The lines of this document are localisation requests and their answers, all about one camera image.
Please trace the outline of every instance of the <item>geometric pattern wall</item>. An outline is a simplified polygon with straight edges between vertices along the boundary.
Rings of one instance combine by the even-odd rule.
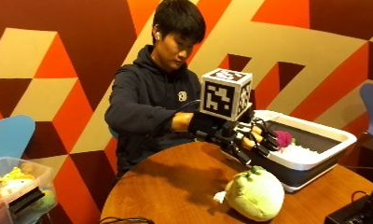
[[[194,0],[207,32],[187,61],[252,73],[251,103],[354,134],[373,82],[373,0]],[[102,113],[118,66],[150,44],[158,0],[0,1],[0,118],[36,121],[24,159],[54,170],[53,223],[97,223],[114,176]]]

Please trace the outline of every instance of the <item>hoodie logo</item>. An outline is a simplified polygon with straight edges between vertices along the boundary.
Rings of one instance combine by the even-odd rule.
[[[177,93],[177,99],[179,102],[183,102],[186,100],[186,91],[181,91]]]

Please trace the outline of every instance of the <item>white cube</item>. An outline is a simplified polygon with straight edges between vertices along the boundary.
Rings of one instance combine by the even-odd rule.
[[[237,121],[251,106],[251,73],[217,68],[201,81],[199,112]]]

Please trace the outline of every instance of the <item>round wooden table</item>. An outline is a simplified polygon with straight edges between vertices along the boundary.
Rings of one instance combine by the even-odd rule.
[[[233,176],[246,170],[213,144],[194,142],[171,147],[121,178],[107,195],[101,218],[146,217],[155,224],[254,223],[226,201],[213,199]],[[336,165],[296,192],[286,193],[280,212],[270,223],[323,223],[326,215],[350,203],[356,190],[370,193],[373,183]]]

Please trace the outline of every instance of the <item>black hair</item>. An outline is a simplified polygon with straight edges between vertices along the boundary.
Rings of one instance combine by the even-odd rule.
[[[199,43],[205,36],[206,23],[197,6],[189,0],[162,0],[153,17],[153,27],[155,25],[162,38],[175,33]]]

